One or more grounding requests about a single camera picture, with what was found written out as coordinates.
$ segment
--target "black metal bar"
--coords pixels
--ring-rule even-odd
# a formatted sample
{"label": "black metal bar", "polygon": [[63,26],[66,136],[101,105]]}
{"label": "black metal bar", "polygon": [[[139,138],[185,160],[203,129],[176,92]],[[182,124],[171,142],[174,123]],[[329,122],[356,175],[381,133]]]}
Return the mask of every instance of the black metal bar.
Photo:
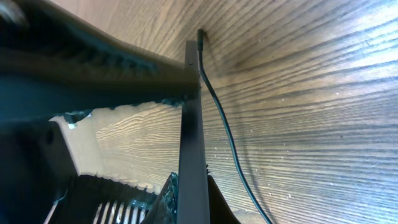
{"label": "black metal bar", "polygon": [[117,221],[118,215],[119,215],[120,204],[121,204],[120,201],[118,201],[118,203],[116,204],[116,208],[114,210],[114,215],[113,215],[113,219],[112,219],[112,224],[116,224],[116,221]]}
{"label": "black metal bar", "polygon": [[0,21],[0,123],[149,101],[175,103],[197,86],[182,65],[122,44],[50,2],[17,3],[29,28]]}
{"label": "black metal bar", "polygon": [[137,224],[139,224],[139,219],[140,219],[140,217],[141,217],[141,211],[142,211],[142,209],[141,208],[137,208],[137,217],[136,217],[136,222],[135,223],[137,223]]}
{"label": "black metal bar", "polygon": [[123,223],[123,224],[124,224],[124,219],[126,218],[126,210],[127,210],[128,206],[129,206],[128,203],[126,203],[126,202],[123,203],[122,217],[120,219],[120,222]]}
{"label": "black metal bar", "polygon": [[[185,69],[199,79],[195,41],[187,41]],[[177,223],[210,223],[200,86],[182,106]]]}
{"label": "black metal bar", "polygon": [[102,206],[101,206],[101,209],[99,210],[97,224],[101,224],[102,217],[104,216],[104,212],[105,212],[105,207],[106,207],[106,202],[103,202]]}
{"label": "black metal bar", "polygon": [[105,223],[109,223],[109,219],[111,218],[111,212],[113,208],[114,200],[109,202],[108,212],[106,212]]}
{"label": "black metal bar", "polygon": [[132,213],[134,211],[134,207],[131,205],[130,206],[130,214],[129,214],[129,220],[127,221],[127,223],[131,223],[132,222]]}

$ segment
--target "light wood panel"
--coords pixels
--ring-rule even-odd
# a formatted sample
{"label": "light wood panel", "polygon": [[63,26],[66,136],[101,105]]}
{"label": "light wood panel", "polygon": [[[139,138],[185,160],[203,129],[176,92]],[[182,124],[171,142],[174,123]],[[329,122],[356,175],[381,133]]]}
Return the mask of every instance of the light wood panel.
{"label": "light wood panel", "polygon": [[[204,28],[205,69],[276,223],[397,222],[397,1],[53,1],[181,62]],[[242,222],[261,222],[202,92],[211,174]],[[155,189],[178,170],[180,108],[123,106],[90,119],[105,174]]]}

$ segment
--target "wooden desk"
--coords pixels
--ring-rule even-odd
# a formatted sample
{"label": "wooden desk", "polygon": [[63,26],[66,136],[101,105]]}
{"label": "wooden desk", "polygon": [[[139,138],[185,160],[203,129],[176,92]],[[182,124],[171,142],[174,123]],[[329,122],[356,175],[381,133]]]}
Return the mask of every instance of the wooden desk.
{"label": "wooden desk", "polygon": [[[276,223],[398,222],[397,1],[53,1],[181,62],[204,28],[206,72]],[[209,170],[238,218],[261,223],[205,87],[202,100]],[[178,170],[179,131],[180,108],[148,103],[96,110],[65,133],[97,139],[71,149],[80,171],[156,191]]]}

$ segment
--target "black cable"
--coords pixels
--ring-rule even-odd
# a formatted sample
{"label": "black cable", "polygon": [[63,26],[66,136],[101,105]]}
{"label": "black cable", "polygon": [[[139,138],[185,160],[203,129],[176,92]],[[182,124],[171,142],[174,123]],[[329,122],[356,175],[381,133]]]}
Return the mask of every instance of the black cable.
{"label": "black cable", "polygon": [[226,120],[226,116],[225,116],[223,107],[221,106],[221,103],[218,100],[218,97],[217,97],[213,87],[211,86],[211,84],[209,82],[209,79],[207,78],[207,75],[205,73],[205,69],[203,68],[202,52],[203,52],[203,36],[204,36],[204,34],[205,34],[204,30],[202,30],[202,29],[198,30],[198,51],[199,51],[199,71],[200,71],[200,75],[201,75],[203,81],[206,83],[207,89],[209,89],[209,92],[210,92],[211,96],[213,97],[214,102],[216,103],[218,111],[220,112],[221,119],[223,120],[224,128],[225,128],[226,134],[227,134],[228,139],[229,139],[229,144],[231,145],[232,156],[234,157],[236,170],[238,171],[239,177],[242,180],[244,188],[248,192],[250,199],[253,201],[254,205],[259,210],[260,214],[262,215],[262,217],[264,218],[266,223],[267,224],[272,224],[271,220],[268,218],[267,214],[261,208],[259,202],[257,201],[256,197],[254,196],[253,192],[251,191],[248,182],[246,181],[246,179],[243,176],[242,168],[241,168],[241,165],[240,165],[239,159],[238,159],[238,153],[236,153],[236,147],[235,147],[234,139],[232,137],[232,132],[231,132],[231,129],[229,128],[228,121]]}

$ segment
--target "black device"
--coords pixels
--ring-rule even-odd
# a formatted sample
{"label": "black device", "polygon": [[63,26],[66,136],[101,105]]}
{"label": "black device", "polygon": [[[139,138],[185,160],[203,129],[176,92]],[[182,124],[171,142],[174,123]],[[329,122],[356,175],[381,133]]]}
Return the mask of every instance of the black device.
{"label": "black device", "polygon": [[[132,207],[144,211],[142,223],[239,223],[206,170],[195,41],[183,66],[48,2],[9,2],[0,22],[0,223],[43,223],[54,202],[49,223],[139,222]],[[48,122],[148,101],[182,105],[178,178],[170,175],[160,195],[79,176]]]}

